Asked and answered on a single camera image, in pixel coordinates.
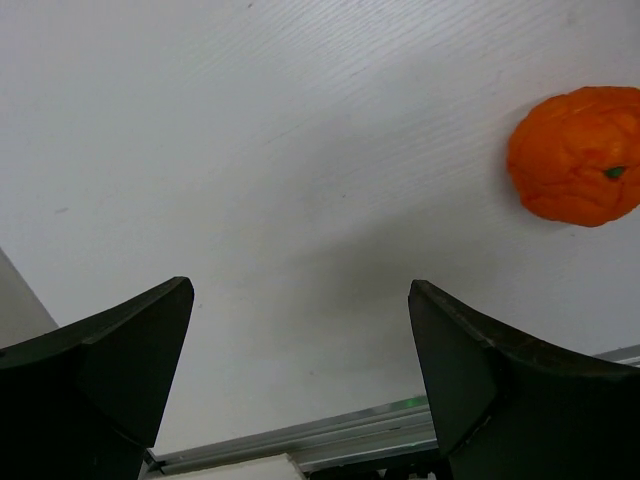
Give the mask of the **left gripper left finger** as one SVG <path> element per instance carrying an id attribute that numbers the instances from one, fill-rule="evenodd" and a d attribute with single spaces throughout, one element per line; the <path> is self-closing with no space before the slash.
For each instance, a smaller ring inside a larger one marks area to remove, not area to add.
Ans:
<path id="1" fill-rule="evenodd" d="M 194 304 L 187 277 L 1 351 L 4 479 L 136 479 Z"/>

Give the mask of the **orange fake mandarin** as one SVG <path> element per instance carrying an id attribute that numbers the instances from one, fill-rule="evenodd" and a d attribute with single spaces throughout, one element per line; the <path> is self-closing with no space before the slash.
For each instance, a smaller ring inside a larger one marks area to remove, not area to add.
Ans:
<path id="1" fill-rule="evenodd" d="M 639 205 L 639 90 L 594 86 L 535 106 L 507 143 L 522 206 L 550 221 L 599 227 Z"/>

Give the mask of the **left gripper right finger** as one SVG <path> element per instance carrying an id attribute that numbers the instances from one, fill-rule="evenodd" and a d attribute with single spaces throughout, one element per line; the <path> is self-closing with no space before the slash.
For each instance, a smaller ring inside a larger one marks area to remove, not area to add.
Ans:
<path id="1" fill-rule="evenodd" d="M 424 280 L 408 307 L 454 478 L 638 477 L 637 368 L 542 341 Z"/>

